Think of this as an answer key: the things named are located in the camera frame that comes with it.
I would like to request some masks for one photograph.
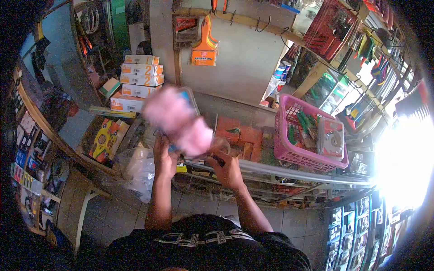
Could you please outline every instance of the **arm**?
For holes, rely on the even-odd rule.
[[[207,162],[214,168],[219,182],[233,190],[237,199],[241,227],[251,233],[272,232],[273,228],[253,201],[247,186],[244,184],[238,158],[230,157],[222,152],[217,152],[216,155],[224,160],[224,167],[221,167],[213,158],[208,158]]]
[[[173,153],[169,154],[168,149],[167,139],[162,141],[161,136],[158,135],[155,138],[155,178],[145,220],[146,230],[169,230],[172,225],[170,184],[176,173],[178,158]]]

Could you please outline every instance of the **pink plastic basket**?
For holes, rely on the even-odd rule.
[[[279,111],[275,118],[274,129],[274,156],[277,159],[284,160],[290,163],[310,167],[320,171],[331,171],[337,167],[346,168],[348,166],[347,147],[344,148],[344,159],[337,161],[332,158],[313,153],[311,151],[296,147],[288,140],[288,127],[290,125],[299,126],[296,113],[303,110],[305,114],[312,116],[324,116],[335,119],[331,115],[319,110],[313,105],[297,99],[291,95],[282,94],[279,98]]]

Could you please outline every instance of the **hand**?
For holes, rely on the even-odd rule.
[[[167,137],[161,137],[161,134],[158,133],[154,145],[155,177],[171,179],[176,173],[179,154],[169,153],[168,150],[169,141]]]
[[[218,181],[223,186],[233,190],[239,190],[244,187],[238,158],[231,157],[221,151],[216,151],[214,154],[225,162],[224,167],[221,167],[214,158],[206,158],[206,161],[214,168]]]

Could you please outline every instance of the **black t-shirt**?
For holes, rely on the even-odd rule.
[[[109,270],[311,270],[283,233],[249,234],[215,215],[184,218],[171,232],[135,229],[114,240],[106,255]]]

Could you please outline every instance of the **pliers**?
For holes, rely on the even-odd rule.
[[[214,13],[214,15],[216,15],[216,11],[217,11],[217,2],[218,0],[211,0],[211,11]],[[228,6],[229,6],[229,0],[224,0],[223,14],[227,13]]]

